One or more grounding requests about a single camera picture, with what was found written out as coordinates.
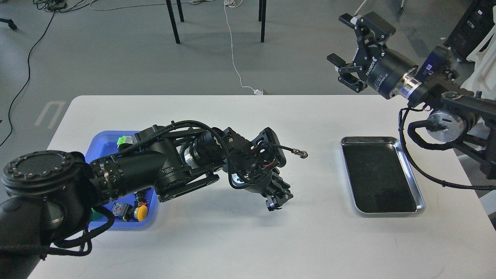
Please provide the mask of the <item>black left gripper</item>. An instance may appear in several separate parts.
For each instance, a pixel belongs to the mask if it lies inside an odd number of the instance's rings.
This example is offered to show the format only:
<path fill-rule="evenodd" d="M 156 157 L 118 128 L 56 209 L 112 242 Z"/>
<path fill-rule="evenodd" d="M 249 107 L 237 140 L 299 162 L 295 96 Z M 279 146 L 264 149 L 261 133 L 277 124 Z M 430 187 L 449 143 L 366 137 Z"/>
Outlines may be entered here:
<path fill-rule="evenodd" d="M 248 192 L 261 194 L 266 200 L 267 209 L 272 212 L 281 208 L 280 203 L 289 201 L 294 195 L 291 186 L 284 182 L 279 170 L 272 170 L 262 182 L 248 187 Z"/>

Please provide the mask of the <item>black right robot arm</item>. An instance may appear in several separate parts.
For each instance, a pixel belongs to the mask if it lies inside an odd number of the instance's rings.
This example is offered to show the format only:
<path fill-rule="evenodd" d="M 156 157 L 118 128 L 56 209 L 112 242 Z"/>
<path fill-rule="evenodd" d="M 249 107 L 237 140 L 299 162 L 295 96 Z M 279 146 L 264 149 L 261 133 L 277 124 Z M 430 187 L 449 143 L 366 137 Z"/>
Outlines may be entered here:
<path fill-rule="evenodd" d="M 487 179 L 495 179 L 495 101 L 454 83 L 448 49 L 436 47 L 434 73 L 386 46 L 394 26 L 371 11 L 365 15 L 342 14 L 339 21 L 354 30 L 357 50 L 352 62 L 336 53 L 327 56 L 340 83 L 354 92 L 367 87 L 390 100 L 402 96 L 407 107 L 399 111 L 398 130 L 406 157 L 420 174 L 443 187 L 491 191 L 494 185 L 460 185 L 433 177 L 414 162 L 404 133 L 426 150 L 459 150 L 477 161 Z"/>

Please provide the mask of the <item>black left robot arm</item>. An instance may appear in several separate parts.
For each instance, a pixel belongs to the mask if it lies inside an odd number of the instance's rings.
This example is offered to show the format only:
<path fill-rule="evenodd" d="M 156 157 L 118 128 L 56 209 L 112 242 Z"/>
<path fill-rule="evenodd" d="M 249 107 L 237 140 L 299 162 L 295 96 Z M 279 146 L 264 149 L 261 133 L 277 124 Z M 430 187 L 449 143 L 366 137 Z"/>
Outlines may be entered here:
<path fill-rule="evenodd" d="M 154 125 L 135 134 L 135 144 L 86 162 L 80 152 L 45 150 L 11 160 L 1 184 L 1 278 L 26 279 L 48 255 L 88 255 L 92 239 L 110 229 L 105 208 L 120 197 L 153 188 L 160 202 L 211 185 L 225 171 L 234 189 L 266 198 L 269 211 L 293 198 L 280 177 L 288 150 L 269 127 L 248 141 L 231 128 L 186 120 Z"/>

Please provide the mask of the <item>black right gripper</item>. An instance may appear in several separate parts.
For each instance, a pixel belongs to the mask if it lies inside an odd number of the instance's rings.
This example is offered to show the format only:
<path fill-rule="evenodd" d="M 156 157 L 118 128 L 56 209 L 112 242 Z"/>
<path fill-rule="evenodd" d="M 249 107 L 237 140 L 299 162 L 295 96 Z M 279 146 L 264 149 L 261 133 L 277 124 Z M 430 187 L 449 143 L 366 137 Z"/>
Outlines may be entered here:
<path fill-rule="evenodd" d="M 339 21 L 354 30 L 357 52 L 348 64 L 335 53 L 327 56 L 328 62 L 336 67 L 338 81 L 354 92 L 370 87 L 387 100 L 395 96 L 412 100 L 419 91 L 419 81 L 415 78 L 418 67 L 386 46 L 396 28 L 374 11 L 364 16 L 342 14 Z"/>

